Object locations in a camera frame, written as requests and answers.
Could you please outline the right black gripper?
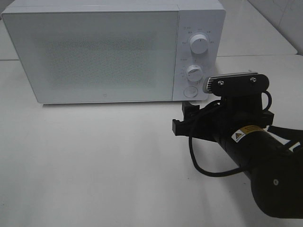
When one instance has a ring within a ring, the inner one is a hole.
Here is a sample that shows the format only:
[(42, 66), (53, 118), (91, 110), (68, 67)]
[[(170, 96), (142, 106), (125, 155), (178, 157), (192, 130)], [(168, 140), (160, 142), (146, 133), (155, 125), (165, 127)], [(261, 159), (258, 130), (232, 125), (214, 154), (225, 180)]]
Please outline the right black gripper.
[(267, 106), (262, 107), (262, 94), (248, 96), (221, 97), (200, 109), (189, 101), (182, 102), (183, 117), (187, 120), (172, 120), (175, 136), (213, 141), (221, 144), (223, 140), (238, 142), (241, 137), (256, 131), (263, 131), (273, 123), (274, 114), (269, 111), (272, 97), (267, 96)]

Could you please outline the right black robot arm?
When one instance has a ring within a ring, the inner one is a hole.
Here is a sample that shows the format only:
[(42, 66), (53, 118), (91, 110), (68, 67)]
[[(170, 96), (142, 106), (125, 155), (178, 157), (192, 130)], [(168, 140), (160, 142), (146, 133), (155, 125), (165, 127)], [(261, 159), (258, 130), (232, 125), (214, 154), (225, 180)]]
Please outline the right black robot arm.
[[(275, 218), (303, 217), (303, 132), (273, 126), (273, 113), (262, 94), (222, 96), (201, 108), (182, 103), (183, 120), (173, 120), (176, 136), (188, 137), (194, 168), (209, 177), (244, 173), (257, 206)], [(237, 167), (223, 172), (203, 169), (193, 139), (216, 142)]]

